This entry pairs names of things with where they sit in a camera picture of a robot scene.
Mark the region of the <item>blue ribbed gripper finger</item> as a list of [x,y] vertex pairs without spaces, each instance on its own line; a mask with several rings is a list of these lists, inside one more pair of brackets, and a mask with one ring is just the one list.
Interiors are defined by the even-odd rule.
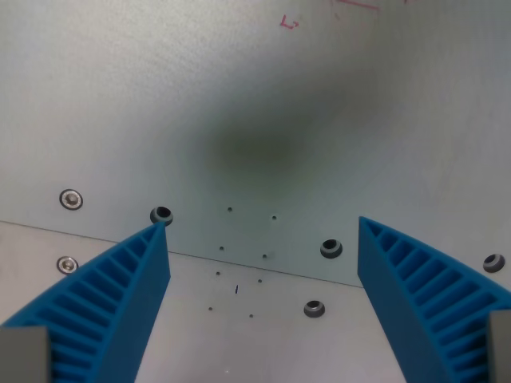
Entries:
[[43,326],[55,382],[133,382],[170,281],[153,224],[78,267],[4,322]]
[[489,381],[488,316],[510,307],[508,290],[366,217],[358,276],[406,381]]

